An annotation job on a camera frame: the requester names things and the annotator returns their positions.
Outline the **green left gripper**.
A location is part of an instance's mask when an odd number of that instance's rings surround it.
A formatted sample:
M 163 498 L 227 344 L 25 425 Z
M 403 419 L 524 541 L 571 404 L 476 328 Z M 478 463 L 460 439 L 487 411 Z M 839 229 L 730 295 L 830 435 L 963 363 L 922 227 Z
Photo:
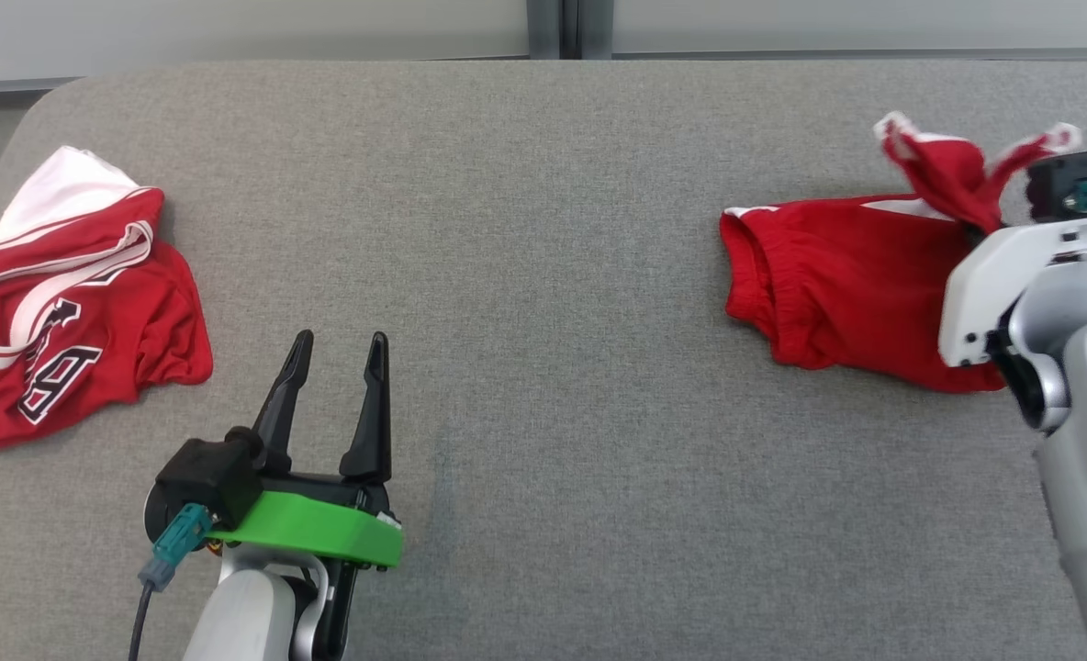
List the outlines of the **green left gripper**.
M 287 476 L 297 392 L 307 384 L 313 330 L 301 330 L 259 410 L 252 429 L 263 449 L 255 467 Z M 392 477 L 391 384 L 385 333 L 372 336 L 364 363 L 364 400 L 338 476 L 263 477 L 263 492 L 234 531 L 217 526 L 209 540 L 254 544 L 359 566 L 397 568 L 404 532 L 385 483 Z

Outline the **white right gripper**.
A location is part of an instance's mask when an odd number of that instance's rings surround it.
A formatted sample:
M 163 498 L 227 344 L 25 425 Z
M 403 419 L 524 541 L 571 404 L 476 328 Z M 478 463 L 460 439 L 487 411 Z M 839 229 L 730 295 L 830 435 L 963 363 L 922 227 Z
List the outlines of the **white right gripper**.
M 944 364 L 987 363 L 985 336 L 1052 260 L 1074 252 L 1087 252 L 1087 219 L 1005 227 L 973 248 L 944 288 Z

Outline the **red shorts with white trim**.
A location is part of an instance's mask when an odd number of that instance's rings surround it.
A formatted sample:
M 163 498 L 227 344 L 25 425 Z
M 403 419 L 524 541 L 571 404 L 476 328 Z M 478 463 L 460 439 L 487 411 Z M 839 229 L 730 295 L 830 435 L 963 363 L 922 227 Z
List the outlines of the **red shorts with white trim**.
M 996 392 L 1004 382 L 994 365 L 947 365 L 939 356 L 947 280 L 973 238 L 1001 229 L 1011 177 L 1080 147 L 1083 134 L 1060 122 L 985 155 L 897 110 L 874 133 L 912 191 L 727 208 L 725 313 L 766 335 L 780 364 L 845 365 L 934 392 Z

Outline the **red jersey with white stripes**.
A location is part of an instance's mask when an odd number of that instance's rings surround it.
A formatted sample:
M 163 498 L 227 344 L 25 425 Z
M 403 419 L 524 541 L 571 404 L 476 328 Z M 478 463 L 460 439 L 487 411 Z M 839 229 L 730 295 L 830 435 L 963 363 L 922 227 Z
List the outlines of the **red jersey with white stripes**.
M 62 146 L 0 219 L 0 449 L 150 387 L 212 376 L 202 301 L 159 237 L 165 196 Z

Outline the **grey window frame post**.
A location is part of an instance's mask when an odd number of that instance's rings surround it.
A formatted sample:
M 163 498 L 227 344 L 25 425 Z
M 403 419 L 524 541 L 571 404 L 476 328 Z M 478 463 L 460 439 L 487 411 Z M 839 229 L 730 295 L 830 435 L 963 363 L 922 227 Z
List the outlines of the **grey window frame post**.
M 528 58 L 610 60 L 615 0 L 525 0 Z

